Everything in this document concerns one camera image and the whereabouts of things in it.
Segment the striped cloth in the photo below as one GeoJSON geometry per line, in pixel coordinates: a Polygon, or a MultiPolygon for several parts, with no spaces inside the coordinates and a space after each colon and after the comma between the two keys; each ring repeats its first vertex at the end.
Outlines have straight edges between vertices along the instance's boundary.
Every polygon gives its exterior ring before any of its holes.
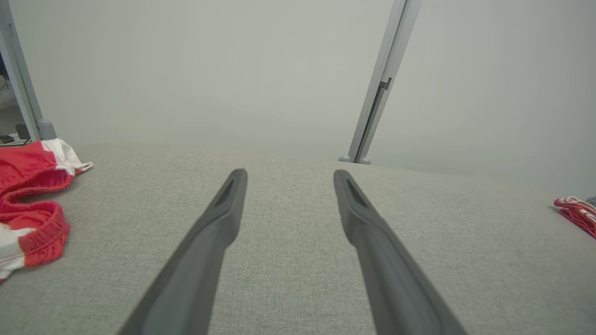
{"type": "Polygon", "coordinates": [[[554,205],[561,208],[561,215],[596,238],[596,207],[576,197],[558,198],[554,205]]]}

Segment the red and white cloth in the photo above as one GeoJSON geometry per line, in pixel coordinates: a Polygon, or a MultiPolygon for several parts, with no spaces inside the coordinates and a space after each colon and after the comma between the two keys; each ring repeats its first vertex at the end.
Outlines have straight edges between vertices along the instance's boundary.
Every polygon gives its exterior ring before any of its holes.
{"type": "Polygon", "coordinates": [[[22,197],[62,190],[92,165],[59,138],[0,148],[0,283],[15,269],[59,258],[70,231],[58,203],[22,197]]]}
{"type": "Polygon", "coordinates": [[[596,238],[596,207],[576,197],[558,198],[554,205],[559,213],[596,238]]]}

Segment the white panel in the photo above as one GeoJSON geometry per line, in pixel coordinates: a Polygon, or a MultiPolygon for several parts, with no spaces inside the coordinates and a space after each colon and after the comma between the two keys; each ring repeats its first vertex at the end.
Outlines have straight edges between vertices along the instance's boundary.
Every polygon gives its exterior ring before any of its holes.
{"type": "Polygon", "coordinates": [[[424,0],[375,165],[596,194],[596,2],[424,0]]]}
{"type": "Polygon", "coordinates": [[[81,145],[337,159],[393,0],[18,0],[44,117],[81,145]]]}

